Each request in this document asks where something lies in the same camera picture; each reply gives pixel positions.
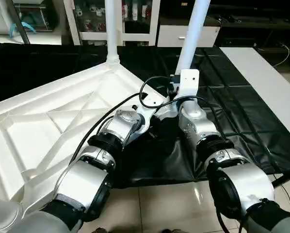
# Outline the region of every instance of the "black plastic sheet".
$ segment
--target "black plastic sheet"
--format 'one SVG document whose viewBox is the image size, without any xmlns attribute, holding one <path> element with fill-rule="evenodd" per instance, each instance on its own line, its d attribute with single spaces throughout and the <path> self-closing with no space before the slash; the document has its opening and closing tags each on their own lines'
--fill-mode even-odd
<svg viewBox="0 0 290 233">
<path fill-rule="evenodd" d="M 96 66 L 106 47 L 0 44 L 0 101 Z M 180 48 L 119 47 L 121 64 L 142 80 L 174 74 Z M 227 138 L 267 174 L 290 172 L 290 133 L 219 48 L 197 49 L 191 68 L 200 70 L 198 95 L 218 104 L 215 112 Z M 165 95 L 164 83 L 150 86 Z M 214 117 L 203 103 L 210 120 Z M 184 183 L 206 179 L 198 155 L 186 144 L 178 119 L 152 121 L 124 151 L 115 186 Z"/>
</svg>

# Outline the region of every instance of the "white countertop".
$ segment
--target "white countertop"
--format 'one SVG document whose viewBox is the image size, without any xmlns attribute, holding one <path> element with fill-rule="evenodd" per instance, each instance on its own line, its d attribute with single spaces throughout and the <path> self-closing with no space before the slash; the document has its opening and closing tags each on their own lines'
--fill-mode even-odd
<svg viewBox="0 0 290 233">
<path fill-rule="evenodd" d="M 253 48 L 221 48 L 290 132 L 290 83 Z"/>
</svg>

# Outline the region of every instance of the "white shelving unit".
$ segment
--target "white shelving unit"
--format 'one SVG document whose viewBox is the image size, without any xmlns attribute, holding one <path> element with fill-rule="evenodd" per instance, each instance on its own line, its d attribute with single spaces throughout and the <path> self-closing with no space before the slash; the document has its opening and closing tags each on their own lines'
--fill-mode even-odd
<svg viewBox="0 0 290 233">
<path fill-rule="evenodd" d="M 107 40 L 106 32 L 81 32 L 77 25 L 76 8 L 74 0 L 64 0 L 65 11 L 68 24 L 72 34 L 74 45 L 80 45 L 85 40 Z M 122 0 L 115 1 L 116 10 L 116 31 L 117 45 L 122 46 L 126 41 L 144 41 L 148 42 L 149 46 L 155 45 L 158 17 L 160 9 L 160 0 L 152 0 L 150 28 L 148 33 L 126 33 L 125 22 L 122 20 Z"/>
</svg>

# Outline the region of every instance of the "white pole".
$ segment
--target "white pole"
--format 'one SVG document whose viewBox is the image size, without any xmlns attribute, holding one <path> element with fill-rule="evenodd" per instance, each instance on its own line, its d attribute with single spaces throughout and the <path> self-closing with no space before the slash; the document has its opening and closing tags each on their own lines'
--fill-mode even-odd
<svg viewBox="0 0 290 233">
<path fill-rule="evenodd" d="M 175 74 L 180 74 L 182 69 L 190 69 L 193 61 L 198 39 L 202 31 L 205 17 L 207 16 L 210 0 L 195 0 L 192 16 L 190 17 L 187 35 L 182 51 L 180 52 Z"/>
<path fill-rule="evenodd" d="M 23 209 L 20 203 L 0 200 L 0 232 L 7 232 L 22 219 L 22 215 Z"/>
<path fill-rule="evenodd" d="M 117 54 L 116 11 L 114 0 L 105 0 L 105 17 L 106 17 L 106 32 L 107 32 L 106 62 L 112 65 L 119 64 L 119 56 Z"/>
</svg>

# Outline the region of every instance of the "black cable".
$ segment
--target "black cable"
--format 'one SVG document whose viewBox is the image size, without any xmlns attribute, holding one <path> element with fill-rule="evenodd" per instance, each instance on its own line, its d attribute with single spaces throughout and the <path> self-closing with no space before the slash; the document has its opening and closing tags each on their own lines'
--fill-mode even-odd
<svg viewBox="0 0 290 233">
<path fill-rule="evenodd" d="M 109 115 L 111 114 L 114 110 L 116 110 L 118 107 L 120 107 L 122 104 L 124 104 L 125 102 L 127 102 L 128 100 L 132 99 L 135 96 L 138 96 L 139 93 L 135 93 L 132 96 L 129 96 L 128 98 L 126 98 L 125 100 L 121 101 L 119 104 L 117 104 L 115 107 L 113 107 L 111 110 L 109 110 L 104 116 L 102 116 L 101 119 L 99 119 L 92 127 L 91 129 L 89 129 L 89 131 L 86 133 L 86 135 L 83 137 L 83 139 L 81 140 L 81 142 L 79 143 L 78 147 L 76 148 L 71 161 L 69 162 L 69 164 L 71 164 L 77 157 L 79 151 L 81 150 L 81 147 L 83 146 L 83 144 L 85 143 L 86 139 L 90 136 L 90 134 L 93 132 L 93 130 Z"/>
<path fill-rule="evenodd" d="M 101 124 L 100 127 L 97 130 L 97 134 L 100 132 L 100 130 L 102 129 L 103 125 L 109 120 L 112 119 L 114 116 L 109 116 L 108 118 L 106 118 Z"/>
<path fill-rule="evenodd" d="M 217 209 L 216 209 L 216 215 L 217 215 L 218 222 L 219 222 L 219 224 L 221 225 L 223 231 L 224 231 L 225 233 L 230 233 L 230 232 L 228 231 L 226 225 L 224 224 L 224 221 L 223 221 L 223 219 L 222 219 L 222 215 L 221 215 L 221 213 L 220 213 Z"/>
<path fill-rule="evenodd" d="M 211 109 L 211 111 L 212 111 L 212 113 L 213 113 L 213 116 L 214 116 L 214 119 L 215 119 L 215 122 L 216 122 L 216 124 L 217 124 L 217 126 L 218 126 L 218 117 L 217 117 L 217 115 L 216 115 L 216 113 L 215 113 L 215 110 L 214 110 L 214 108 L 213 108 L 213 105 L 210 104 L 210 103 L 209 103 L 205 98 L 202 98 L 202 97 L 200 97 L 200 96 L 183 96 L 183 97 L 180 97 L 180 98 L 178 98 L 178 99 L 175 99 L 175 100 L 169 101 L 169 102 L 167 102 L 167 103 L 163 103 L 163 104 L 158 105 L 158 106 L 149 106 L 149 105 L 146 105 L 146 104 L 143 102 L 143 100 L 142 100 L 142 92 L 143 92 L 143 89 L 144 89 L 145 85 L 146 85 L 150 80 L 152 80 L 152 79 L 157 79 L 157 78 L 164 78 L 164 79 L 171 80 L 171 78 L 169 78 L 169 77 L 165 77 L 165 76 L 153 76 L 153 77 L 150 77 L 149 79 L 147 79 L 147 80 L 143 83 L 143 85 L 141 86 L 141 89 L 140 89 L 140 92 L 139 92 L 139 100 L 140 100 L 141 105 L 143 105 L 143 106 L 146 107 L 146 108 L 157 109 L 157 108 L 164 107 L 164 106 L 166 106 L 166 105 L 168 105 L 168 104 L 171 104 L 171 103 L 177 102 L 177 101 L 179 101 L 179 100 L 187 100 L 187 99 L 197 99 L 197 100 L 201 100 L 201 101 L 203 101 L 203 102 L 204 102 L 204 103 L 205 103 L 205 104 L 206 104 L 206 105 Z M 221 134 L 221 136 L 222 136 L 224 139 L 226 139 L 226 138 L 225 138 L 225 134 L 224 134 L 223 132 L 220 132 L 220 134 Z"/>
<path fill-rule="evenodd" d="M 289 197 L 289 200 L 290 200 L 290 195 L 289 195 L 289 193 L 287 192 L 286 188 L 285 188 L 283 185 L 281 185 L 281 187 L 284 189 L 284 191 L 286 192 L 286 194 L 287 194 L 287 196 Z"/>
<path fill-rule="evenodd" d="M 241 223 L 240 223 L 240 227 L 239 227 L 239 233 L 242 232 L 242 228 L 243 228 L 244 224 L 246 223 L 246 221 L 248 220 L 248 217 L 250 216 L 250 214 L 251 214 L 251 212 L 246 212 L 246 214 L 242 218 Z"/>
</svg>

